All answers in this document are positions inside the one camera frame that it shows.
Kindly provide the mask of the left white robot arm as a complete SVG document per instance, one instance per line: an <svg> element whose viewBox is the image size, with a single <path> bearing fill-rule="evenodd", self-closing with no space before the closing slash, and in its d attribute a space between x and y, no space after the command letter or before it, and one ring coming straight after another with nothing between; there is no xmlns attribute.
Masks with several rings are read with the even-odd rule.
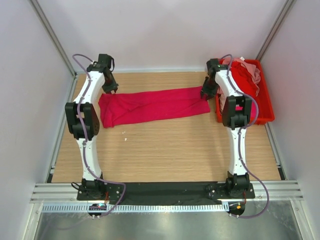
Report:
<svg viewBox="0 0 320 240"><path fill-rule="evenodd" d="M102 200L107 190L98 161L100 120L94 102L100 90L106 94L117 92L119 85L113 76L115 60L106 53L100 53L95 61L79 53L72 58L84 70L86 78L75 99L64 107L68 131L78 144L83 167L81 183L71 185L78 190L78 200Z"/></svg>

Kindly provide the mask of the crimson t shirt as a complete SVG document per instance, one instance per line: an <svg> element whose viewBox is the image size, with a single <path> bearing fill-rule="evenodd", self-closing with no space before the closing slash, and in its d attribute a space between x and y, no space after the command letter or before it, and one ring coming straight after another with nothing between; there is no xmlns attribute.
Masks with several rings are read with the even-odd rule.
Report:
<svg viewBox="0 0 320 240"><path fill-rule="evenodd" d="M104 128L159 120L192 117L210 112L201 98L201 87L188 87L137 93L103 93L99 98Z"/></svg>

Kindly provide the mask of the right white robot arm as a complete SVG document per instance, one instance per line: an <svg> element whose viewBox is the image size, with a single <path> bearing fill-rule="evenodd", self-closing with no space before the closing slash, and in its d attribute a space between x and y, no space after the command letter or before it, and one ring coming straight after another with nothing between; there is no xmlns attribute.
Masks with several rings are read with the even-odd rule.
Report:
<svg viewBox="0 0 320 240"><path fill-rule="evenodd" d="M224 183L210 183L205 187L208 197L218 199L240 199L251 191L250 176L246 163L246 131L250 126L252 98L243 93L231 74L231 64L222 64L211 58L206 62L205 77L200 96L209 100L218 89L225 95L222 124L226 127L230 144L230 165Z"/></svg>

